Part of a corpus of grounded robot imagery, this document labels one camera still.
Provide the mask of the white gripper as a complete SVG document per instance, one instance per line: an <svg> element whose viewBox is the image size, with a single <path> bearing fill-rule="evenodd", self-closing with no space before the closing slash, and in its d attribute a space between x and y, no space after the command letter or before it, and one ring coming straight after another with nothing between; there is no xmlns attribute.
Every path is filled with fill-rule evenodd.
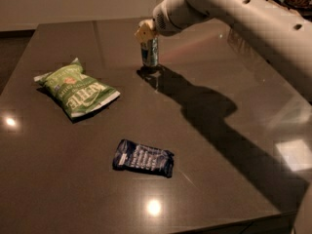
<svg viewBox="0 0 312 234"><path fill-rule="evenodd" d="M138 24L135 37L139 43L146 43L157 36L173 36L182 30L209 19L192 8L187 0L164 0L157 5L152 19L145 19Z"/></svg>

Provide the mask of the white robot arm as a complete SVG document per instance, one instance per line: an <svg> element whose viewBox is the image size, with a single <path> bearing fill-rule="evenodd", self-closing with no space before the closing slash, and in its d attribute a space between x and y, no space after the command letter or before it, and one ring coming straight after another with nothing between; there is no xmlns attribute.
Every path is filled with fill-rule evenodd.
<svg viewBox="0 0 312 234"><path fill-rule="evenodd" d="M145 43L211 19L234 29L307 100L312 99L312 23L265 0L164 0L138 25Z"/></svg>

